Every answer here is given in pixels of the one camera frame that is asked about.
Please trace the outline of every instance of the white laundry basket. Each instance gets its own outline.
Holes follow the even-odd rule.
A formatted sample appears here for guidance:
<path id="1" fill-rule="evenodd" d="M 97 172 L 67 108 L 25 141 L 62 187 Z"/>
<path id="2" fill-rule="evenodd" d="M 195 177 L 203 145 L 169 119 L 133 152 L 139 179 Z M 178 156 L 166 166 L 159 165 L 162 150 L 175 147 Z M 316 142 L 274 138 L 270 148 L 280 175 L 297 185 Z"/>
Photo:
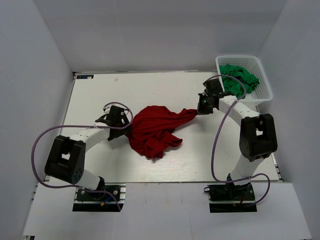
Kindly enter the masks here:
<path id="1" fill-rule="evenodd" d="M 273 98 L 268 79 L 257 57 L 248 55 L 222 55 L 215 58 L 215 63 L 218 74 L 221 74 L 219 66 L 230 64 L 245 68 L 249 73 L 254 74 L 259 79 L 259 84 L 256 89 L 252 93 L 246 94 L 245 99 L 240 100 L 242 103 L 257 106 Z"/>

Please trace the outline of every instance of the gray wall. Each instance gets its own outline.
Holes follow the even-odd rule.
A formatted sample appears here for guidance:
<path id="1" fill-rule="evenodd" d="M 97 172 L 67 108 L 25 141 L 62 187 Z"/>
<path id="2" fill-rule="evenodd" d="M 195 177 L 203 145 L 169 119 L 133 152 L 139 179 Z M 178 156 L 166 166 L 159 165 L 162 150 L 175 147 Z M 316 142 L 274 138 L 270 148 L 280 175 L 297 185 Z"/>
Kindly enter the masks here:
<path id="1" fill-rule="evenodd" d="M 60 124 L 72 72 L 32 0 L 0 7 L 0 238 L 20 239 L 36 180 L 30 153 L 40 132 Z M 49 134 L 36 152 L 42 176 Z"/>
<path id="2" fill-rule="evenodd" d="M 313 239 L 320 240 L 320 1 L 290 0 L 258 57 L 273 91 L 282 176 L 292 182 Z"/>
<path id="3" fill-rule="evenodd" d="M 34 0 L 74 72 L 210 70 L 257 55 L 286 0 Z"/>

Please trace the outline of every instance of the green fabric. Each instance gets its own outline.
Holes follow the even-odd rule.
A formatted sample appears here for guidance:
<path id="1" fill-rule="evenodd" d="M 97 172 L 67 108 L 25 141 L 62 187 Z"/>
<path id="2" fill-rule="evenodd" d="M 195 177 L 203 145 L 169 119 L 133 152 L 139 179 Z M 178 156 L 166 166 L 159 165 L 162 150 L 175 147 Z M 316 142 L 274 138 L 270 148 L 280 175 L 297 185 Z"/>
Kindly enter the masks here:
<path id="1" fill-rule="evenodd" d="M 243 83 L 248 94 L 252 93 L 252 91 L 255 90 L 259 84 L 259 78 L 241 66 L 232 66 L 227 64 L 219 67 L 221 74 L 230 75 L 239 79 Z M 240 98 L 244 94 L 243 88 L 241 87 L 240 83 L 236 82 L 236 80 L 227 76 L 223 76 L 222 82 L 224 90 L 232 92 L 237 98 Z"/>

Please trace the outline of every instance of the red fabric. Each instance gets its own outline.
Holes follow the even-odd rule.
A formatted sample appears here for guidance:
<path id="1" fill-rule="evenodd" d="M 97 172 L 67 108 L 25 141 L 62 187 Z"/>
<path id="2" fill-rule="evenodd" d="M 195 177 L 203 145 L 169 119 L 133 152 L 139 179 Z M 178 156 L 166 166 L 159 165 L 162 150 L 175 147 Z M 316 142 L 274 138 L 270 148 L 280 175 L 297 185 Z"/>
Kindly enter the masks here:
<path id="1" fill-rule="evenodd" d="M 127 133 L 130 146 L 148 159 L 162 158 L 168 147 L 178 147 L 182 139 L 171 133 L 197 115 L 195 109 L 183 109 L 180 113 L 169 111 L 165 106 L 147 106 L 132 121 L 132 132 Z"/>

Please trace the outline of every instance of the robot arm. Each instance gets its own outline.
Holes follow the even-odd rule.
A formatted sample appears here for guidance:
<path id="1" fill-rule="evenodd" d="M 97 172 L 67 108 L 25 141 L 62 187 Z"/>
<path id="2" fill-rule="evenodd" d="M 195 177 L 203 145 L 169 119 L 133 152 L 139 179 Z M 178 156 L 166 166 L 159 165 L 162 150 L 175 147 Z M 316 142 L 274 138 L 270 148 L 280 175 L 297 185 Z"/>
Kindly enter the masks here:
<path id="1" fill-rule="evenodd" d="M 124 108 L 112 105 L 110 109 L 104 109 L 104 113 L 96 122 L 119 128 L 129 123 Z M 103 190 L 105 180 L 85 170 L 85 154 L 102 140 L 110 141 L 131 130 L 131 126 L 110 130 L 88 128 L 71 136 L 59 135 L 53 141 L 44 172 L 48 176 L 89 190 Z"/>
<path id="2" fill-rule="evenodd" d="M 237 100 L 231 92 L 223 92 L 219 79 L 207 80 L 203 83 L 205 90 L 199 94 L 197 112 L 200 115 L 213 113 L 216 108 L 226 113 Z M 274 119 L 270 114 L 260 114 L 241 102 L 235 104 L 229 113 L 240 126 L 239 147 L 241 156 L 229 174 L 228 180 L 252 177 L 263 160 L 277 150 L 277 138 Z M 250 179 L 234 182 L 236 186 L 245 186 Z"/>

